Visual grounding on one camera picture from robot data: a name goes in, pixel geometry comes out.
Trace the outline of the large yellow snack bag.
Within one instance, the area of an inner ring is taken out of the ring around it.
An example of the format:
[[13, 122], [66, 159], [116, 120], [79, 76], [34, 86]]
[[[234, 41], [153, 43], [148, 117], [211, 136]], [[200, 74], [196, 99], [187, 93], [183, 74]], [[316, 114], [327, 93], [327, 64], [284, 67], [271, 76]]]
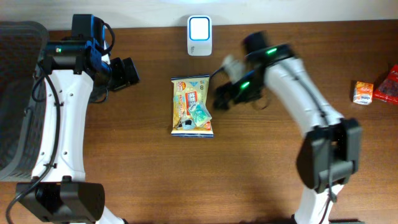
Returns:
[[174, 77], [173, 84], [173, 118], [172, 136], [184, 138], [212, 138], [213, 128], [211, 120], [203, 126], [196, 126], [188, 107], [196, 102], [203, 102], [206, 106], [209, 74], [189, 77]]

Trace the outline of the orange tissue pack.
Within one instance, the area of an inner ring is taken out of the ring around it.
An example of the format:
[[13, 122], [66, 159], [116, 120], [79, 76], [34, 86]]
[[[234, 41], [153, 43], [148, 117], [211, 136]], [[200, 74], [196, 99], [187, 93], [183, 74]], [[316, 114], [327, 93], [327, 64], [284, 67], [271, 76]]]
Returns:
[[370, 105], [373, 102], [372, 83], [356, 82], [354, 85], [353, 102], [359, 105]]

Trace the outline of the teal tissue pack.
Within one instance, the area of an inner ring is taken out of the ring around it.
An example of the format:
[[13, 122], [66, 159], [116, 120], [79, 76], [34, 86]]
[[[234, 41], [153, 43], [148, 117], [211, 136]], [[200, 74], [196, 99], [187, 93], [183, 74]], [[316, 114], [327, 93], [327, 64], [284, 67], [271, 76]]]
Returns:
[[195, 125], [198, 127], [205, 125], [212, 119], [211, 114], [208, 112], [205, 104], [201, 101], [193, 103], [191, 106], [189, 106], [188, 111]]

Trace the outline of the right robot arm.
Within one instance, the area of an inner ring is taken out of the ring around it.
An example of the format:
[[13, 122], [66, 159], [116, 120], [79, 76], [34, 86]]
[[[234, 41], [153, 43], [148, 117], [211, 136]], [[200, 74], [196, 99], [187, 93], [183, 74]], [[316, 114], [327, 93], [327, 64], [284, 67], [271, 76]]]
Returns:
[[268, 44], [262, 32], [255, 32], [242, 45], [244, 60], [223, 59], [219, 70], [229, 81], [216, 89], [213, 106], [228, 110], [231, 103], [256, 101], [263, 89], [275, 94], [303, 136], [296, 168], [304, 188], [287, 223], [329, 223], [338, 194], [359, 169], [363, 129], [329, 104], [289, 44]]

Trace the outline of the red snack packet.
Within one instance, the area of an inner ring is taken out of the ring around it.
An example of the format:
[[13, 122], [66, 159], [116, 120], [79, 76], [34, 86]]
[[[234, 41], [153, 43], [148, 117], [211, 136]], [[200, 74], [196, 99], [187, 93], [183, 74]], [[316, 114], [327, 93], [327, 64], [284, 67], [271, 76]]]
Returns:
[[397, 104], [397, 64], [391, 68], [387, 77], [374, 90], [373, 98]]

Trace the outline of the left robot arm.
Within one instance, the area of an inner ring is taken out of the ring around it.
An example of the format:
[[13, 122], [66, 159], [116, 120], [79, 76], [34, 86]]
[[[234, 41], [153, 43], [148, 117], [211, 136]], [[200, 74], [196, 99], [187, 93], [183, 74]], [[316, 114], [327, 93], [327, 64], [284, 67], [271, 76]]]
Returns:
[[75, 14], [72, 34], [49, 42], [39, 63], [45, 83], [44, 128], [31, 180], [19, 183], [15, 201], [42, 222], [122, 223], [105, 205], [104, 187], [85, 180], [86, 109], [112, 91], [139, 83], [130, 58], [110, 58], [109, 24]]

